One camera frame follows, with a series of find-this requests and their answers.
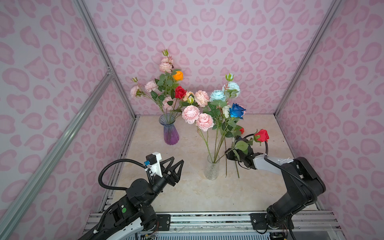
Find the teal peony branch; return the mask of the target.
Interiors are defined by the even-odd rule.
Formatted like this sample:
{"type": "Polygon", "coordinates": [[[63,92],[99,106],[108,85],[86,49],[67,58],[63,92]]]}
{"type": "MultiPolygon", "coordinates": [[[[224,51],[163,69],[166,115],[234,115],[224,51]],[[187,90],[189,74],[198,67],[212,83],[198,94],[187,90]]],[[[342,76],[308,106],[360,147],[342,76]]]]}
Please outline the teal peony branch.
{"type": "Polygon", "coordinates": [[[234,75],[232,74],[226,75],[226,80],[227,82],[223,85],[221,89],[215,90],[210,94],[210,100],[208,102],[208,106],[206,107],[207,114],[213,117],[214,125],[215,125],[216,115],[220,114],[220,111],[218,113],[215,113],[215,110],[217,110],[218,108],[225,107],[227,105],[231,106],[234,103],[233,102],[234,99],[236,99],[241,93],[239,85],[234,82],[234,75]]]}

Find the pink peony flower stem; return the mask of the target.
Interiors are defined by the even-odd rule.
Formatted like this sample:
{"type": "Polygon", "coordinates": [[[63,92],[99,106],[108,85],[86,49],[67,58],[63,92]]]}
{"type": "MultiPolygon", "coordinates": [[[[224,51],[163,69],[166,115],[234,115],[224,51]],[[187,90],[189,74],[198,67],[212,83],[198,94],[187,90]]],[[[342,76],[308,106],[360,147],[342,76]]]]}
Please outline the pink peony flower stem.
{"type": "Polygon", "coordinates": [[[174,107],[175,107],[175,100],[172,99],[170,96],[166,97],[163,100],[163,109],[165,111],[171,111],[174,109],[174,107]]]}

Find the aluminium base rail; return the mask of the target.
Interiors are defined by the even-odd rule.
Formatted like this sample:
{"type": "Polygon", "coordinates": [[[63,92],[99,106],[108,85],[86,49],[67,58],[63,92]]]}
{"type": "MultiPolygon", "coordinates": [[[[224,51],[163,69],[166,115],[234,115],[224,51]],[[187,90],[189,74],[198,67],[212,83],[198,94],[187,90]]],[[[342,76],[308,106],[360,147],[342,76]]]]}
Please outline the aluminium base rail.
{"type": "Polygon", "coordinates": [[[262,212],[171,212],[130,214],[127,208],[92,214],[82,240],[139,240],[144,234],[161,238],[178,235],[203,239],[246,236],[267,240],[343,240],[345,236],[331,211],[300,211],[274,222],[262,212]]]}

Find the white rose stem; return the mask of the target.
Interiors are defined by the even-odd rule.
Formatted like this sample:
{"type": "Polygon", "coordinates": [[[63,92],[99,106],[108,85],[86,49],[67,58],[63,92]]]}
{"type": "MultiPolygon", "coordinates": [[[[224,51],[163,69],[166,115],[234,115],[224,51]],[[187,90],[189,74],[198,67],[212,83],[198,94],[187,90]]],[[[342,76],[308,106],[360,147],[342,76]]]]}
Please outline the white rose stem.
{"type": "Polygon", "coordinates": [[[222,112],[223,112],[223,115],[224,115],[225,119],[229,119],[230,118],[230,109],[231,109],[230,105],[227,105],[227,106],[222,108],[222,112]]]}

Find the striped pink peony branch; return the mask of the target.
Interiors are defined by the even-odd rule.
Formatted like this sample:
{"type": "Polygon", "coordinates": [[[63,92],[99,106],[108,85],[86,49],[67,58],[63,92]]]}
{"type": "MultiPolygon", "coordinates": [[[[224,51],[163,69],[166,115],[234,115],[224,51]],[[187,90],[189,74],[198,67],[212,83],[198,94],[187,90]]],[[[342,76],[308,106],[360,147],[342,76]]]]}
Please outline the striped pink peony branch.
{"type": "Polygon", "coordinates": [[[205,91],[197,91],[194,96],[190,96],[187,102],[182,102],[182,116],[187,119],[192,117],[198,117],[200,115],[200,108],[204,108],[208,105],[210,98],[205,91]]]}

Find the small mixed roses spray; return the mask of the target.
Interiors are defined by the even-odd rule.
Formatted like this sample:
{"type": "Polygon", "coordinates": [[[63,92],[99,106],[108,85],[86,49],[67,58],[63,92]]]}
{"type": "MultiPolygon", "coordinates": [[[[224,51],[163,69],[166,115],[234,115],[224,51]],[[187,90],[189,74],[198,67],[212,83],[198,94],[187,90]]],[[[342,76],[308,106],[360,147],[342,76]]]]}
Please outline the small mixed roses spray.
{"type": "Polygon", "coordinates": [[[214,120],[209,114],[201,113],[200,109],[195,105],[197,103],[193,95],[187,97],[186,103],[188,104],[182,110],[182,118],[189,125],[195,124],[199,136],[203,139],[208,150],[208,159],[211,163],[214,162],[213,154],[209,147],[209,133],[208,130],[213,128],[214,120]]]}

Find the left aluminium frame strut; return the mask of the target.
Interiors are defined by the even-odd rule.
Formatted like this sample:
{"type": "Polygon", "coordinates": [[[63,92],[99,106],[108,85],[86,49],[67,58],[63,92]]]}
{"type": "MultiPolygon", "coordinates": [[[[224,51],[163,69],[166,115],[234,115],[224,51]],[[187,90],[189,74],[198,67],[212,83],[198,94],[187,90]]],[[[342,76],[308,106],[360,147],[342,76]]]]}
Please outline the left aluminium frame strut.
{"type": "Polygon", "coordinates": [[[128,112],[130,114],[130,117],[133,120],[136,120],[137,116],[133,110],[133,107],[132,107],[129,99],[128,99],[128,95],[127,95],[127,93],[126,93],[126,91],[125,91],[125,89],[124,89],[124,87],[120,81],[120,78],[118,77],[116,69],[112,64],[112,61],[111,61],[111,58],[107,52],[106,46],[103,43],[102,38],[101,38],[97,28],[96,28],[96,25],[95,25],[93,18],[89,12],[89,9],[86,5],[86,2],[80,1],[80,0],[74,0],[73,2],[75,4],[76,8],[78,9],[78,12],[81,15],[81,18],[85,22],[86,29],[89,31],[91,38],[93,39],[93,42],[94,42],[97,50],[99,51],[101,59],[103,60],[105,66],[108,70],[108,73],[112,76],[112,80],[113,80],[113,82],[114,82],[114,84],[118,90],[118,93],[120,94],[120,96],[123,100],[124,105],[126,106],[128,112]]]}

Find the purple glass vase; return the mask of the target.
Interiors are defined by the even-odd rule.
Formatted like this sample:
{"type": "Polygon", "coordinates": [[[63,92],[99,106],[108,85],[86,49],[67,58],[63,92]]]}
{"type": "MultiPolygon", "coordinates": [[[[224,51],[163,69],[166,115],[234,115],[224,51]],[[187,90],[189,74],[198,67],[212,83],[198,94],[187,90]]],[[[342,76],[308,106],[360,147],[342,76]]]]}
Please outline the purple glass vase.
{"type": "Polygon", "coordinates": [[[159,118],[159,123],[163,126],[164,141],[167,145],[175,145],[178,143],[180,137],[175,127],[176,118],[172,114],[163,114],[159,118]]]}

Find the clear glass cylinder vase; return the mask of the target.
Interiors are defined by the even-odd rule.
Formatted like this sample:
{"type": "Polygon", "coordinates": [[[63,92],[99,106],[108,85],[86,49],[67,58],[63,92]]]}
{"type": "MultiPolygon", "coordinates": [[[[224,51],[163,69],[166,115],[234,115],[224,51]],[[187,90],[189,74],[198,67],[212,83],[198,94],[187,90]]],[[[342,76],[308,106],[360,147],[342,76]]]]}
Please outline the clear glass cylinder vase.
{"type": "Polygon", "coordinates": [[[216,180],[219,176],[220,162],[214,162],[210,155],[207,156],[207,162],[204,175],[208,180],[216,180]]]}

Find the pink peony branch with bud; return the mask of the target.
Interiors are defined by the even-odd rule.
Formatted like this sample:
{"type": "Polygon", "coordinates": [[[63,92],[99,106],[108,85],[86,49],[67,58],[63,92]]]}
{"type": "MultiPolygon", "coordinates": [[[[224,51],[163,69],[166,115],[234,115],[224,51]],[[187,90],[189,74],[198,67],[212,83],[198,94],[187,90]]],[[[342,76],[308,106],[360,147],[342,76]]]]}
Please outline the pink peony branch with bud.
{"type": "Polygon", "coordinates": [[[138,78],[132,78],[131,81],[135,84],[130,90],[132,98],[151,99],[164,113],[162,102],[159,99],[160,95],[156,92],[158,85],[155,81],[149,81],[144,86],[140,85],[138,78]]]}

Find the blue rose stem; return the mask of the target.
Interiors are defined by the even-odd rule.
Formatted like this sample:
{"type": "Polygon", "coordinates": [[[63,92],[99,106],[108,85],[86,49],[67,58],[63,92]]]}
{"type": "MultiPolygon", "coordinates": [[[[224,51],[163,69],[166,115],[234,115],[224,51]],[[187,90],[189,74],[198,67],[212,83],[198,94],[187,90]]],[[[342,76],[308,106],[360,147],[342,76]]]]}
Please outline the blue rose stem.
{"type": "Polygon", "coordinates": [[[225,119],[222,108],[215,110],[215,113],[218,113],[215,118],[214,129],[216,130],[216,142],[215,142],[215,152],[214,152],[214,162],[219,162],[223,157],[225,152],[221,152],[221,148],[225,145],[224,138],[232,140],[237,136],[241,136],[240,127],[238,125],[239,120],[244,119],[245,111],[243,107],[239,104],[233,103],[230,109],[230,118],[225,119]]]}

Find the orange rose stem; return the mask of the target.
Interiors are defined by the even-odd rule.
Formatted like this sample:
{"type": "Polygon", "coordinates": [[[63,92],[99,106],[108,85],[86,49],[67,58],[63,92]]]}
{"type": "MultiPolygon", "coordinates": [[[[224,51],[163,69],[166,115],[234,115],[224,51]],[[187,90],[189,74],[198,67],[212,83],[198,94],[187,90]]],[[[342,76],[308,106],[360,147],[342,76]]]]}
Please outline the orange rose stem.
{"type": "MultiPolygon", "coordinates": [[[[181,73],[181,72],[177,70],[171,74],[164,73],[164,74],[161,74],[157,79],[155,79],[155,82],[158,85],[157,92],[160,95],[159,99],[161,100],[162,105],[163,105],[163,100],[168,96],[172,97],[173,91],[175,90],[175,88],[180,86],[179,82],[181,80],[175,79],[175,76],[177,73],[181,73]]],[[[167,113],[170,113],[171,111],[164,110],[164,113],[163,112],[162,113],[167,114],[167,113]]]]}

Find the large red rose stem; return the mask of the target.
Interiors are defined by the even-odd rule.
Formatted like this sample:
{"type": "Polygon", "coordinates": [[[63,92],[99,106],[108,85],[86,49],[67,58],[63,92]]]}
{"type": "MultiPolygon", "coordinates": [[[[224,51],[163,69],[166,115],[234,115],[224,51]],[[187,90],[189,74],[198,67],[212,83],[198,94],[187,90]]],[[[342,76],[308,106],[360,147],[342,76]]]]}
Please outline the large red rose stem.
{"type": "Polygon", "coordinates": [[[260,155],[267,155],[269,153],[268,140],[270,139],[268,131],[261,129],[254,134],[246,135],[245,137],[235,137],[232,146],[225,151],[224,157],[226,159],[235,161],[245,169],[255,169],[253,162],[254,158],[260,155]],[[256,153],[252,149],[252,145],[265,144],[264,153],[256,153]]]}
{"type": "Polygon", "coordinates": [[[187,94],[187,91],[181,86],[178,86],[175,88],[172,95],[172,101],[173,101],[172,112],[173,113],[181,112],[181,108],[183,107],[183,104],[182,104],[183,98],[186,96],[186,94],[187,94]]]}

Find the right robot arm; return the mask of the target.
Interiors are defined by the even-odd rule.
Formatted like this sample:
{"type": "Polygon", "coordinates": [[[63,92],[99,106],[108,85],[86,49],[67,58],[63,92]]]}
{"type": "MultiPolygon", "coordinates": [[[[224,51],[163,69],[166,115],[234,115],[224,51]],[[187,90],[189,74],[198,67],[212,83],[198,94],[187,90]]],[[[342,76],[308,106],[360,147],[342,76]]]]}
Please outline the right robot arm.
{"type": "Polygon", "coordinates": [[[228,160],[243,163],[249,170],[264,170],[284,179],[286,193],[274,204],[270,205],[260,222],[266,229],[286,227],[293,229],[292,217],[318,201],[318,197],[326,191],[321,177],[306,158],[282,159],[269,156],[269,145],[264,141],[265,152],[255,153],[250,140],[236,137],[231,148],[225,151],[228,160]]]}

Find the peach rose stem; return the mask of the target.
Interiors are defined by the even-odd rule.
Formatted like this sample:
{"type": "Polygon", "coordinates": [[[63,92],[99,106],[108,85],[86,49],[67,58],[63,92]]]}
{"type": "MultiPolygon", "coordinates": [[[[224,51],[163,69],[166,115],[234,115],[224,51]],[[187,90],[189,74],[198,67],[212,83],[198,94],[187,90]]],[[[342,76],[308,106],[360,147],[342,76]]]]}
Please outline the peach rose stem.
{"type": "Polygon", "coordinates": [[[188,101],[188,98],[189,98],[191,95],[194,96],[194,93],[191,92],[191,91],[187,92],[186,95],[183,97],[183,101],[184,101],[184,102],[187,102],[187,101],[188,101]]]}

